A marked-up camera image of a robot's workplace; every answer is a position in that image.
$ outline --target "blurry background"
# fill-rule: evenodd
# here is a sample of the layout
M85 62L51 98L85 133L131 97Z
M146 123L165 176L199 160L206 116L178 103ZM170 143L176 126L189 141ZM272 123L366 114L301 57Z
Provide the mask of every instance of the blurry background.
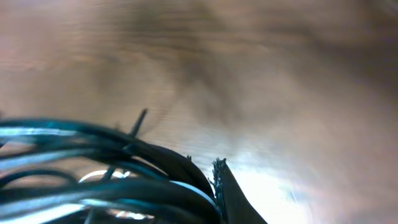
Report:
M140 138L210 177L228 158L270 224L396 223L397 12L393 0L2 0L0 110L128 130L149 108Z

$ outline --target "cable bundle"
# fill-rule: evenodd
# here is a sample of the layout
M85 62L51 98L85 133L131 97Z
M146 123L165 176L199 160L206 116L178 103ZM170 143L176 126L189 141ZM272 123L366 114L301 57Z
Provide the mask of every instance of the cable bundle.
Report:
M1 120L0 144L34 143L28 151L0 156L2 171L73 157L101 162L109 169L101 180L82 183L53 169L23 170L1 177L0 224L220 223L213 191L200 169L176 152L136 138L145 113L129 134L76 121ZM111 179L116 169L138 177ZM66 184L4 188L33 175L63 178ZM155 218L118 218L109 209Z

